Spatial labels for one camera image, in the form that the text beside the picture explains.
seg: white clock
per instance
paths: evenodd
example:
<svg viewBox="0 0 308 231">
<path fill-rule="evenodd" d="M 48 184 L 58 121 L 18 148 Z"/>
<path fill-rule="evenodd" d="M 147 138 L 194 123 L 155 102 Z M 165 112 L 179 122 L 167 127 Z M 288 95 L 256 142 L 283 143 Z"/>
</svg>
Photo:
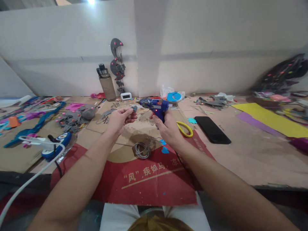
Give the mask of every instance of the white clock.
<svg viewBox="0 0 308 231">
<path fill-rule="evenodd" d="M 131 99 L 132 98 L 132 94 L 130 92 L 121 93 L 120 96 L 121 96 L 122 100 L 127 100 L 127 99 Z"/>
</svg>

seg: white wall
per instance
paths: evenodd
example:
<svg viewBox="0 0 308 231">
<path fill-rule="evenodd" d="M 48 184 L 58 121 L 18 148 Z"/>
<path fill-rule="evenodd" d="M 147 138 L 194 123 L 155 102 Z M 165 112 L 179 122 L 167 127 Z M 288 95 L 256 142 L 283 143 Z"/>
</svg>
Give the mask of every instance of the white wall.
<svg viewBox="0 0 308 231">
<path fill-rule="evenodd" d="M 119 38 L 124 84 L 138 95 L 132 0 L 0 12 L 0 31 L 0 54 L 35 93 L 46 96 L 102 92 L 96 68 L 109 68 L 110 42 Z"/>
<path fill-rule="evenodd" d="M 135 0 L 140 96 L 162 84 L 188 93 L 243 92 L 268 68 L 308 51 L 306 0 L 157 2 Z M 149 45 L 139 50 L 140 42 Z M 140 59 L 151 60 L 150 73 Z"/>
<path fill-rule="evenodd" d="M 0 57 L 0 97 L 34 96 L 29 87 Z"/>
<path fill-rule="evenodd" d="M 39 95 L 101 92 L 95 69 L 109 68 L 114 37 L 133 95 L 157 95 L 162 84 L 236 93 L 308 52 L 308 3 L 113 0 L 0 12 L 0 31 L 0 54 Z"/>
</svg>

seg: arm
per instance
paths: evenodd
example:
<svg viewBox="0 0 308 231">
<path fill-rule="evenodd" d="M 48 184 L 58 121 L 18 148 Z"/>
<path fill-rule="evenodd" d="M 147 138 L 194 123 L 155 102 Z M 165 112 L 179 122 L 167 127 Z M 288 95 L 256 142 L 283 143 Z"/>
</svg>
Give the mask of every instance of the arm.
<svg viewBox="0 0 308 231">
<path fill-rule="evenodd" d="M 77 230 L 80 215 L 90 201 L 107 157 L 124 125 L 137 119 L 133 109 L 111 114 L 108 129 L 61 178 L 45 200 L 28 230 Z"/>
<path fill-rule="evenodd" d="M 188 163 L 204 191 L 244 230 L 298 230 L 275 206 L 234 173 L 187 142 L 169 111 L 153 116 L 161 137 Z"/>
</svg>

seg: white pants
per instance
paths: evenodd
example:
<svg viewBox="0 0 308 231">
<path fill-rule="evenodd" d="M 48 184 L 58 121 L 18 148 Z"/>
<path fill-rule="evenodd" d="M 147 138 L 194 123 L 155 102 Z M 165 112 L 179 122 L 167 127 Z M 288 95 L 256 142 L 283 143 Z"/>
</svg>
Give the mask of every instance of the white pants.
<svg viewBox="0 0 308 231">
<path fill-rule="evenodd" d="M 196 192 L 198 205 L 183 205 L 176 207 L 163 206 L 165 217 L 177 218 L 194 231 L 210 231 L 208 220 Z M 105 203 L 100 231 L 127 231 L 140 218 L 137 205 L 122 205 Z"/>
</svg>

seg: blonde hair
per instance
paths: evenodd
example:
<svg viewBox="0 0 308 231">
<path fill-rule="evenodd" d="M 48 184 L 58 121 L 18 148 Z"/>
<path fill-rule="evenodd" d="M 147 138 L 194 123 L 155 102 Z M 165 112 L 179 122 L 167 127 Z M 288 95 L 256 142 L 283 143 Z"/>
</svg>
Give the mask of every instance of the blonde hair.
<svg viewBox="0 0 308 231">
<path fill-rule="evenodd" d="M 187 224 L 176 218 L 147 216 L 137 219 L 128 231 L 193 231 Z"/>
</svg>

